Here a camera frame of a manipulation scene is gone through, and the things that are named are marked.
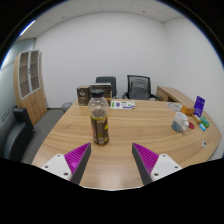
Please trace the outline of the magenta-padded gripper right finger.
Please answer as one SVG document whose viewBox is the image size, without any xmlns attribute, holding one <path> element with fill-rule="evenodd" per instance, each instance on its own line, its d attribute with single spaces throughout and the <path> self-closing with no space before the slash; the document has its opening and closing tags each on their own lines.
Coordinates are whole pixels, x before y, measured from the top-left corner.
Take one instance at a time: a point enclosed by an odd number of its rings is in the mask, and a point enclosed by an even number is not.
<svg viewBox="0 0 224 224">
<path fill-rule="evenodd" d="M 137 143 L 132 144 L 132 154 L 144 185 L 182 169 L 167 154 L 156 154 Z"/>
</svg>

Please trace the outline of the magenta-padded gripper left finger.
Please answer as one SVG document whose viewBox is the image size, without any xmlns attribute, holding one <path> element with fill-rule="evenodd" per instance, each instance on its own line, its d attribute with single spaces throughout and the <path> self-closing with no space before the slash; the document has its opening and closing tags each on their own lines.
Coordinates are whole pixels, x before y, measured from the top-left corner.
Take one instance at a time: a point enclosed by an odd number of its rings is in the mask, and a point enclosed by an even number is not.
<svg viewBox="0 0 224 224">
<path fill-rule="evenodd" d="M 42 169 L 79 185 L 90 154 L 91 144 L 86 143 L 65 155 L 56 154 Z"/>
</svg>

